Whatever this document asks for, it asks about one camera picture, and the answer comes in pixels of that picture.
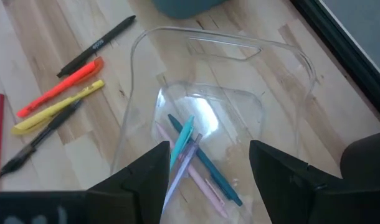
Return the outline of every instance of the clear plastic container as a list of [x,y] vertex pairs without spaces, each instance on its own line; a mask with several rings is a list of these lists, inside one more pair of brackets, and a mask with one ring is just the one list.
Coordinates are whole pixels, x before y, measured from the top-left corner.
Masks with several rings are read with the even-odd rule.
[[289,45],[177,27],[146,31],[131,50],[130,100],[112,171],[165,140],[155,122],[176,140],[168,114],[182,124],[194,115],[192,136],[203,135],[202,150],[243,206],[224,197],[195,157],[192,165],[217,189],[229,217],[184,178],[161,223],[270,222],[252,176],[249,142],[258,139],[297,156],[298,121],[315,76],[307,57]]

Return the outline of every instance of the black pen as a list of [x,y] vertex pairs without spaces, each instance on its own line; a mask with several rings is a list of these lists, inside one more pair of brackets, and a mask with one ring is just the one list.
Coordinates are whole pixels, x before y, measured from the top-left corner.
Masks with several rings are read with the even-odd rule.
[[36,146],[38,146],[47,136],[53,133],[64,121],[66,121],[71,114],[82,103],[81,100],[74,101],[66,108],[64,108],[48,125],[43,129],[26,147],[21,149],[12,159],[7,162],[6,165],[0,170],[0,178],[8,173],[14,172],[20,169],[29,159],[29,157],[36,152]]
[[78,69],[82,68],[90,56],[96,53],[100,48],[109,43],[114,39],[118,34],[122,33],[126,28],[128,28],[135,21],[136,16],[130,16],[114,27],[110,32],[96,41],[92,46],[82,52],[78,57],[73,59],[68,63],[58,74],[59,78],[64,75],[71,75]]

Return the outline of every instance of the orange highlighter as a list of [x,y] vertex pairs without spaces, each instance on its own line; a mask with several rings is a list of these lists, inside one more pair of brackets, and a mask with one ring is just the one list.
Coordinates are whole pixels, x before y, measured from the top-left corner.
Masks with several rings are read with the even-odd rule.
[[38,99],[32,101],[29,105],[17,112],[17,116],[23,118],[33,112],[38,106],[42,105],[49,99],[62,93],[64,90],[70,88],[71,86],[80,83],[87,78],[97,74],[104,66],[104,61],[101,57],[96,58],[94,61],[84,65],[82,68],[77,70],[75,73],[70,75],[65,80],[61,81],[58,85],[53,87],[53,89],[47,91]]

